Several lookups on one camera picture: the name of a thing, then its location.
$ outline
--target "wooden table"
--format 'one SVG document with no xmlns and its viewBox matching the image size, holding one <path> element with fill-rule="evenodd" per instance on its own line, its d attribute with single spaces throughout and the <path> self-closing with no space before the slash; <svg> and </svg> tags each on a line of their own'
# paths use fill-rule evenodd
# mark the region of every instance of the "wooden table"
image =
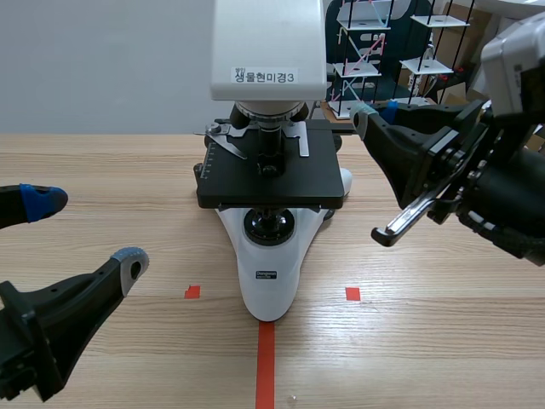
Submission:
<svg viewBox="0 0 545 409">
<path fill-rule="evenodd" d="M 151 258 L 67 388 L 43 406 L 27 391 L 2 408 L 255 407 L 258 324 L 219 218 L 197 206 L 203 156 L 202 136 L 0 136 L 2 185 L 70 195 L 59 215 L 1 232 L 0 280 L 36 290 L 127 245 Z M 276 323 L 276 408 L 543 409 L 545 270 L 455 218 L 380 247 L 370 230 L 398 212 L 386 178 L 356 136 L 339 156 L 353 190 Z M 184 299 L 189 285 L 200 299 Z M 361 302 L 346 301 L 348 286 Z"/>
</svg>

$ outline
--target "black microscope stage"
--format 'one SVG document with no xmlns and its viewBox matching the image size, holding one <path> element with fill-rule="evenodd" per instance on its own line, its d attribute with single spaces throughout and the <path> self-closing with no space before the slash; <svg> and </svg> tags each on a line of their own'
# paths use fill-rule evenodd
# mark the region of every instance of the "black microscope stage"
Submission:
<svg viewBox="0 0 545 409">
<path fill-rule="evenodd" d="M 283 138 L 285 172 L 272 178 L 258 173 L 258 130 L 247 130 L 242 138 L 227 137 L 248 156 L 246 160 L 211 142 L 198 178 L 198 205 L 203 209 L 340 209 L 344 187 L 331 130 L 307 126 L 308 158 L 299 156 L 299 140 Z"/>
</svg>

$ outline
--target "red tape line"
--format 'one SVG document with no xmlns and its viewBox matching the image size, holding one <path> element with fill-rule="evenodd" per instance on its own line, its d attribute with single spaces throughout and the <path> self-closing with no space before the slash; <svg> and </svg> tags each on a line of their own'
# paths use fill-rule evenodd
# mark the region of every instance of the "red tape line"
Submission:
<svg viewBox="0 0 545 409">
<path fill-rule="evenodd" d="M 274 409 L 274 322 L 259 322 L 255 409 Z"/>
<path fill-rule="evenodd" d="M 186 290 L 184 298 L 186 300 L 197 299 L 201 297 L 201 286 L 200 285 L 190 285 Z"/>
</svg>

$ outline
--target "white wall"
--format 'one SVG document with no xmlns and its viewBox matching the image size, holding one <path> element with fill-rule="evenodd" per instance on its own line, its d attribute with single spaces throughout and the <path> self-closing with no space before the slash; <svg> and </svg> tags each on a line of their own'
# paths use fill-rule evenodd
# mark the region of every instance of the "white wall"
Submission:
<svg viewBox="0 0 545 409">
<path fill-rule="evenodd" d="M 212 5 L 0 0 L 0 133 L 179 134 L 228 116 L 209 98 Z"/>
</svg>

